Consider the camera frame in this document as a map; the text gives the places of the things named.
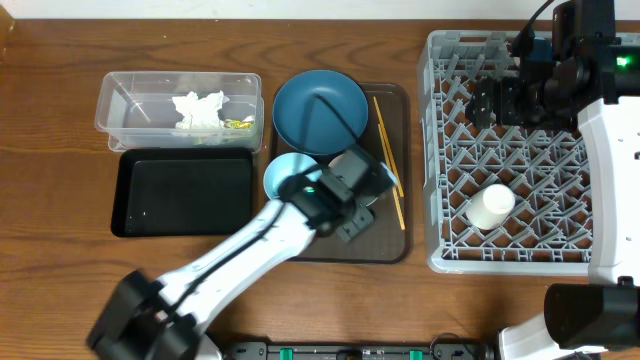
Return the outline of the wooden chopstick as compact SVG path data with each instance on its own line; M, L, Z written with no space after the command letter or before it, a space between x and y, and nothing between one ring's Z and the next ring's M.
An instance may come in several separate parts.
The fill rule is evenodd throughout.
M378 133L379 133L379 138L380 138L380 141L381 141L381 146L382 146L382 149L383 149L383 156L384 156L384 160L385 160L385 166L387 167L387 170L391 171L391 168L390 168L391 164L390 164L389 154L388 154L388 150L387 150L387 147L386 147L386 142L385 142L384 134L383 134L383 131L382 131L382 127L381 127L380 124L378 124L377 126L378 126ZM402 209L401 209L401 206L400 206L400 199L399 199L397 184L394 185L393 188L392 188L392 195L393 195L393 199L394 199L394 205L395 205L396 214L397 214L397 218L398 218L400 229L401 229L401 231L405 231L406 230L406 226L405 226L405 221L404 221L404 216L403 216L403 213L402 213Z
M404 190L403 190L403 187L402 187L402 184L401 184L401 181L400 181L400 176L399 176L399 173L398 173L398 170L397 170L397 166L396 166L396 162L395 162L395 159L394 159L394 156L393 156L391 143L390 143L390 140L389 140L386 128L385 128L384 119L383 119L383 116L382 116L382 113L381 113L381 110L380 110L380 107L379 107L379 103L378 103L378 100L377 100L376 96L373 96L373 101L374 101L375 110L376 110L376 113L377 113L377 116L378 116L379 127L380 127L380 132L381 132L380 136L381 136L381 139L383 141L384 149L386 150L386 154L387 154L387 157L388 157L388 160L389 160L388 161L389 162L388 166L390 167L390 169L392 170L394 176L398 180L398 182L397 182L398 194L399 194L399 196L401 198L403 198L404 197Z

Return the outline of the grey dishwasher rack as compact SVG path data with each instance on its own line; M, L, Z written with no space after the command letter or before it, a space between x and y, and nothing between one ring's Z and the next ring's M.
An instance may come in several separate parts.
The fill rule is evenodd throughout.
M590 169L579 132L492 126L465 116L482 78L517 73L509 32L435 31L418 65L424 142L427 262L439 273L588 276L592 255ZM497 228L465 211L492 184L515 207Z

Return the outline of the black plastic tray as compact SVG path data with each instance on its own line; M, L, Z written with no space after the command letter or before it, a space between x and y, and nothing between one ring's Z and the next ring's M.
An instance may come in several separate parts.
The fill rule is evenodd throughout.
M132 149L120 157L110 228L120 238L231 235L252 206L247 149Z

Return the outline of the light blue bowl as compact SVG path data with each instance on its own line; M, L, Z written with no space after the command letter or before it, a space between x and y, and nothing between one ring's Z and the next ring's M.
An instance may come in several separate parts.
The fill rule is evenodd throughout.
M269 163L263 176L263 187L267 197L278 198L278 189L282 182L299 173L306 173L310 180L316 181L322 174L317 165L311 156L303 153L286 153L276 157Z

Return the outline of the brown serving tray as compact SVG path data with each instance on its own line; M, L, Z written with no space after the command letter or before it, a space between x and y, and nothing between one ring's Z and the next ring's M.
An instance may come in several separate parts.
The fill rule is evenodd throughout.
M406 91L395 84L363 83L361 88L369 103L369 120L359 145L376 159L384 159L373 101L373 96L376 96L404 190L404 197L399 199L406 230L401 231L393 195L387 193L370 207L375 215L375 223L371 227L349 243L337 235L318 238L295 258L299 262L396 264L403 261L411 250L409 99Z

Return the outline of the white paper napkin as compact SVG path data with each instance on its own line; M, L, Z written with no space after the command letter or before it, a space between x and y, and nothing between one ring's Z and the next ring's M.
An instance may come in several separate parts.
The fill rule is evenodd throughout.
M175 110L183 116L182 120L175 124L176 129L217 129L221 128L223 121L219 111L229 98L223 91L210 93L206 97L199 98L191 91L185 96L174 96L172 102Z

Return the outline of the clear plastic waste bin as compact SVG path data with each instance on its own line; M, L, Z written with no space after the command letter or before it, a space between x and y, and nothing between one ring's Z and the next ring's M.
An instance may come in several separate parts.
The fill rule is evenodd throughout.
M94 125L109 135L109 148L240 147L260 149L264 128L261 78L254 73L127 71L111 72L104 79ZM183 116L175 110L174 96L195 92L199 98L223 91L229 98L219 116L242 120L255 117L251 129L176 129Z

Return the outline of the cream white cup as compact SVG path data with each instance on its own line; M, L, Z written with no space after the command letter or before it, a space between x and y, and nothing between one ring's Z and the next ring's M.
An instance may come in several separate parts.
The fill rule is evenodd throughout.
M499 227L515 207L514 192L502 184L492 184L476 193L465 214L470 223L481 230Z

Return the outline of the green yellow snack wrapper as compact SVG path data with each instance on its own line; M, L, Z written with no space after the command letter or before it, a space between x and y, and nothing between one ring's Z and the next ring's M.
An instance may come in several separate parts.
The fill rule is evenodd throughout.
M247 116L242 120L225 119L223 121L223 125L225 128L238 129L238 130L251 129L254 126L254 123L255 123L255 117L253 115Z

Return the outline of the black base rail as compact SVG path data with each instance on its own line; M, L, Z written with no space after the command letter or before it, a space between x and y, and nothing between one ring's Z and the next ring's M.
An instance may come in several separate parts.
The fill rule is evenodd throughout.
M225 360L498 360L495 346L443 333L420 342L274 342L240 337L221 345Z

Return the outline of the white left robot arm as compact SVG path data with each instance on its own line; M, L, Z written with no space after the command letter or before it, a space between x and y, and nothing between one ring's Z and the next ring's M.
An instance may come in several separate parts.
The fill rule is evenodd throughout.
M197 260L149 280L136 270L115 287L86 338L100 359L219 359L207 334L236 297L315 237L351 240L375 221L365 198L399 180L357 145L329 167L296 161L258 215Z

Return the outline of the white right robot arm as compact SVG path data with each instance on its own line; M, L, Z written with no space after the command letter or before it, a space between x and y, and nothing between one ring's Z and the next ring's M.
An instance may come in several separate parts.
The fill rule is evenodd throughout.
M496 359L588 359L639 343L639 50L616 32L611 0L553 6L544 52L526 25L512 42L517 77L484 79L466 110L479 129L579 132L590 169L587 283L554 284L543 312L503 329Z

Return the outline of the dark blue plate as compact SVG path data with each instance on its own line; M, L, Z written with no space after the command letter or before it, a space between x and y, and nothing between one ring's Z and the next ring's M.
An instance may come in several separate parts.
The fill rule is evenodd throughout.
M350 77L332 70L310 70L288 80L273 104L279 137L298 152L313 156L340 153L364 133L368 101Z

